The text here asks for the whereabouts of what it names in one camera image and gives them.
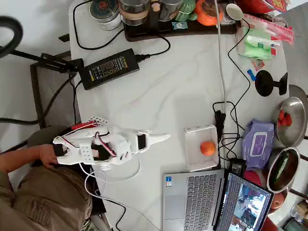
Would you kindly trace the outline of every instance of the person's arm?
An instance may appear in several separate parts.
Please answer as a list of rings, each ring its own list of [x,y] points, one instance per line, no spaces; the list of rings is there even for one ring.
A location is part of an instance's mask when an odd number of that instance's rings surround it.
[[[37,159],[40,159],[45,167],[52,167],[51,163],[58,164],[53,146],[44,144],[0,155],[0,171],[9,173]]]

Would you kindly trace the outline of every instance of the white robotic hand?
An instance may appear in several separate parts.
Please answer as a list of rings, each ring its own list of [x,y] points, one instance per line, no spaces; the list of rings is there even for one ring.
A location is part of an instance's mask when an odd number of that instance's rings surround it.
[[[123,164],[132,159],[134,154],[143,153],[152,144],[170,137],[169,134],[152,135],[148,130],[130,130],[117,127],[108,129],[106,124],[107,122],[100,127],[85,128],[63,137],[56,137],[53,143],[61,144],[67,148],[65,155],[57,157],[59,164],[99,164],[108,169],[111,164]],[[93,144],[102,145],[110,154],[109,159],[95,160],[94,158],[99,153],[91,148]]]

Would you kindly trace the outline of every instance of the marble table surface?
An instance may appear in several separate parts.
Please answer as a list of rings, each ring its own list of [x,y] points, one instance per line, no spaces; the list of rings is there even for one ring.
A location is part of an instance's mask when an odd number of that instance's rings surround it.
[[[77,46],[72,11],[81,0],[75,0],[69,10],[70,43],[72,59],[83,58],[85,65],[132,48],[135,54],[149,54],[164,50],[165,41],[160,38],[128,42],[124,34],[118,36],[107,47],[86,51]],[[109,41],[123,25],[112,31],[104,31],[89,16],[89,6],[76,10],[76,23],[80,43],[86,47],[100,46]],[[169,133],[171,138],[153,145],[140,155],[141,173],[132,180],[120,184],[98,182],[101,193],[141,211],[156,227],[162,227],[162,175],[187,171],[183,129],[191,126],[214,124],[212,104],[223,100],[222,84],[218,64],[217,35],[194,35],[170,37],[169,52],[151,57],[139,63],[140,71],[118,78],[92,90],[77,89],[77,100],[81,119],[92,115],[102,116],[122,128],[151,129],[155,133]],[[247,89],[248,82],[227,56],[235,45],[235,35],[221,36],[222,65],[226,82],[227,100],[236,103]],[[283,46],[279,46],[277,57],[266,61],[262,68],[268,70],[273,79],[279,81],[286,73]],[[231,57],[244,73],[252,69],[251,60],[237,55]],[[254,82],[237,106],[239,123],[245,127],[252,119],[270,121],[273,109],[289,96],[279,96],[274,89],[269,97],[258,95]],[[227,107],[225,132],[236,132]],[[241,157],[241,146],[234,151]],[[138,168],[137,158],[107,171],[108,180],[126,178]],[[122,208],[105,202],[107,217],[113,227],[122,214]],[[154,230],[140,215],[128,209],[119,227],[125,230]]]

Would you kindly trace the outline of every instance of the green package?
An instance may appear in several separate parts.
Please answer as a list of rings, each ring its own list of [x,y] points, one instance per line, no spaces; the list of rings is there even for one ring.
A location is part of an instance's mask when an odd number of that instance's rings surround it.
[[[243,28],[243,34],[247,32],[248,28]],[[250,57],[250,58],[257,58],[261,60],[271,60],[273,58],[271,54],[271,47],[268,44],[257,42],[257,41],[250,41],[248,36],[256,38],[256,40],[266,39],[270,42],[271,35],[258,29],[250,29],[247,36],[244,39],[244,49],[240,55]]]

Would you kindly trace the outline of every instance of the black hose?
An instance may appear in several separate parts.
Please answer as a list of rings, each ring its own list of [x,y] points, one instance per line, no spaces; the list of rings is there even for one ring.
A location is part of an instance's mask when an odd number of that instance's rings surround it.
[[[16,19],[7,16],[0,16],[0,27],[11,29],[14,32],[12,40],[4,47],[0,47],[0,58],[2,58],[18,47],[23,38],[23,28]]]

